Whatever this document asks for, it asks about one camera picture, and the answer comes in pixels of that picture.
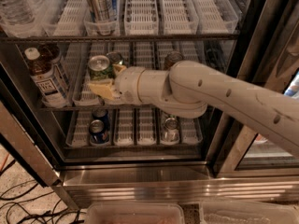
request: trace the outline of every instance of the can lid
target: can lid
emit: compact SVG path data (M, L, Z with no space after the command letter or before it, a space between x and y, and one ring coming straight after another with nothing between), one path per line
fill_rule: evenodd
M110 53L107 53L107 57L110 59L111 64L122 64L123 58L119 52L112 51Z
M106 56L93 56L88 62L93 71L103 71L110 66L110 60Z
M184 60L184 56L180 52L174 50L167 54L166 59L171 63L177 63Z
M165 127L169 130L178 129L178 121L175 118L168 118L165 121Z
M35 60L40 56L40 53L36 48L29 48L25 50L25 55L28 60Z
M104 123L99 119L94 120L90 125L91 133L99 133L103 131L103 129L104 129Z

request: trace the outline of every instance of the glass door refrigerator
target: glass door refrigerator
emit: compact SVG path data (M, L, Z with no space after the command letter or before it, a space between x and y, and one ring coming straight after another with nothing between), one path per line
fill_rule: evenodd
M127 67L163 70L175 51L283 93L296 82L298 1L118 0L116 21L95 23L86 0L48 0L30 27L0 20L0 142L73 208L215 197L295 200L298 161L283 144L210 105L196 119L176 117L178 138L169 141L167 114L159 108L94 94L88 62L118 52ZM25 51L45 44L56 44L62 54L69 78L65 106L47 103L30 78ZM108 113L104 145L89 133L95 110Z

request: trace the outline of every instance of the white robotic arm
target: white robotic arm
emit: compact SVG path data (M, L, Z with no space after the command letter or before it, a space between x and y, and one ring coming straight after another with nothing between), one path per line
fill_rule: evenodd
M115 86L125 104L153 104L183 118L199 117L212 105L299 157L299 102L280 93L192 61L170 71L130 67Z

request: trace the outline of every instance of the bottle cap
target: bottle cap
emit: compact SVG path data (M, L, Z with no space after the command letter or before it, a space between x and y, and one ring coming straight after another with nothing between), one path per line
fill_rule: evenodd
M28 60L35 60L40 56L40 53L36 48L29 48L25 50L25 55Z

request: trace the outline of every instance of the glass door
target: glass door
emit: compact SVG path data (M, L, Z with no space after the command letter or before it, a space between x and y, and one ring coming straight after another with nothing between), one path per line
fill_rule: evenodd
M299 2L291 1L296 6L287 5L283 17L288 20L276 30L252 82L290 96L299 105ZM283 143L273 143L257 130L236 121L229 135L235 137L225 140L215 165L219 176L299 173L299 159ZM224 150L229 150L228 159L221 161Z

